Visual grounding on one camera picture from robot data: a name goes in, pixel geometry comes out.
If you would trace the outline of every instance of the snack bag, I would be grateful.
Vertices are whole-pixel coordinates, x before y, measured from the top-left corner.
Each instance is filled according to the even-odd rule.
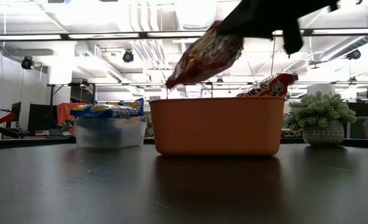
[[[215,30],[221,21],[215,21],[206,33],[197,39],[182,55],[172,75],[167,79],[169,89],[178,84],[195,84],[230,68],[243,50],[243,38],[237,35],[219,35]]]
[[[284,98],[288,93],[288,86],[297,80],[297,75],[278,73],[264,79],[256,87],[252,87],[244,93],[239,93],[236,97],[280,96]]]
[[[79,118],[140,118],[144,115],[144,99],[138,99],[132,105],[78,105],[70,110],[70,115]]]
[[[139,101],[139,100],[136,100],[134,102],[120,101],[118,104],[120,106],[127,106],[127,107],[130,107],[130,108],[141,110],[142,112],[144,111],[144,100],[143,100],[143,98],[142,98],[141,101]],[[135,123],[138,123],[138,122],[142,121],[142,117],[137,116],[137,117],[134,117],[134,118],[130,118],[130,120],[134,121]]]

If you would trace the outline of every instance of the fluorescent light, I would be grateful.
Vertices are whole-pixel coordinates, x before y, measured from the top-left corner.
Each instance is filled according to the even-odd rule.
[[[200,37],[205,31],[149,32],[148,37]]]
[[[274,32],[272,32],[273,35],[283,35],[283,31],[282,30],[276,30]]]
[[[320,84],[331,84],[331,82],[295,82],[292,85],[320,85]]]
[[[60,35],[0,35],[0,41],[4,40],[60,40]]]
[[[161,6],[161,10],[163,10],[163,12],[175,12],[176,6],[174,5],[174,3],[165,4]]]
[[[115,33],[115,34],[69,34],[71,39],[129,39],[138,38],[138,33]]]
[[[96,86],[123,86],[121,83],[96,83]]]
[[[368,28],[362,29],[316,29],[313,32],[314,35],[354,35],[354,34],[368,34]]]
[[[213,85],[248,85],[249,82],[212,82]]]
[[[163,86],[165,83],[125,83],[124,85],[130,86]]]
[[[196,40],[197,38],[186,38],[186,39],[172,40],[172,43],[173,44],[192,44]]]
[[[0,1],[0,5],[19,4],[19,3],[45,4],[47,3],[47,1],[46,0],[1,0]]]

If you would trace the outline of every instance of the ceiling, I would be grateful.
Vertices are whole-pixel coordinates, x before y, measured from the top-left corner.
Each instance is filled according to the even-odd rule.
[[[197,1],[199,7],[195,9],[187,6],[187,4],[194,4],[194,0],[120,0],[118,2],[69,0],[65,2],[69,3],[48,4],[46,0],[0,0],[0,34],[183,30],[188,27],[204,29],[209,21],[222,20],[238,4],[238,1],[234,0],[203,0],[202,4],[207,7],[199,6],[200,3]],[[343,0],[340,10],[328,13],[327,9],[322,9],[304,16],[300,19],[301,28],[368,27],[368,0],[363,0],[360,5],[356,5],[356,2],[356,0]],[[368,41],[362,42],[363,44],[356,43],[362,54],[358,60],[343,59],[343,55],[327,57],[346,48],[359,38],[362,37],[307,37],[304,38],[304,46],[300,52],[291,55],[290,58],[283,50],[283,40],[280,37],[275,41],[246,39],[242,56],[232,68],[224,71],[219,77],[222,77],[225,82],[255,82],[271,74],[293,69],[300,76],[300,81],[345,81],[353,76],[356,76],[358,81],[368,81]],[[161,83],[170,76],[171,69],[180,59],[182,50],[185,49],[183,43],[188,44],[193,41],[164,39],[134,42],[128,40],[78,42],[76,44],[80,47],[76,47],[76,57],[72,59],[75,65],[73,78],[85,78],[100,83],[116,82],[108,75],[109,69],[112,69],[126,82]],[[71,43],[10,42],[5,49],[19,58],[24,55],[25,50],[48,50],[49,54],[34,55],[34,60],[52,66],[55,58],[63,54],[66,44]],[[97,54],[95,49],[100,50],[101,59],[80,57],[83,49],[84,53],[90,52],[93,55]],[[124,63],[122,60],[125,49],[133,49],[133,62]],[[324,58],[329,58],[329,61],[318,64],[317,69],[312,69],[314,66],[308,65],[310,60],[318,61]],[[214,96],[233,96],[241,91],[238,90],[239,88],[245,87],[218,86],[216,89],[223,88],[223,90],[215,91]],[[366,86],[348,87],[348,85],[338,85],[337,90],[347,95],[354,91],[365,91]],[[123,87],[99,88],[98,91],[125,91],[124,97],[130,97],[130,91]],[[185,94],[176,93],[176,97],[206,97],[208,93],[205,90],[201,91],[200,88],[193,89],[194,94],[188,94],[191,91],[187,89],[185,91]],[[301,96],[305,91],[306,85],[293,86],[290,90],[294,98]],[[166,94],[164,88],[160,87],[147,88],[146,92],[150,95]]]

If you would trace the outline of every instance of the dark table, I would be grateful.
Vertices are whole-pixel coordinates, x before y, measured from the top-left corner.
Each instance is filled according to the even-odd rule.
[[[270,158],[0,149],[2,223],[368,223],[368,149],[284,144]]]

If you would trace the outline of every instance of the duct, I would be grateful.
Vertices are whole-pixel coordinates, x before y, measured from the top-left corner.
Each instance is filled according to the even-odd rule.
[[[56,19],[51,13],[47,12],[46,9],[44,9],[43,5],[37,5],[37,7],[44,12],[44,14],[51,20],[51,22],[57,26],[60,30],[63,32],[68,33],[69,31]]]
[[[368,36],[350,37],[347,40],[337,44],[329,50],[323,52],[319,58],[322,62],[327,62],[352,52],[359,47],[368,44]]]
[[[196,20],[192,15],[200,15],[200,17],[196,17]],[[177,26],[180,30],[206,30],[208,29],[213,22],[215,21],[215,17],[217,15],[217,0],[178,0],[177,1]],[[182,52],[188,47],[190,44],[181,44]]]

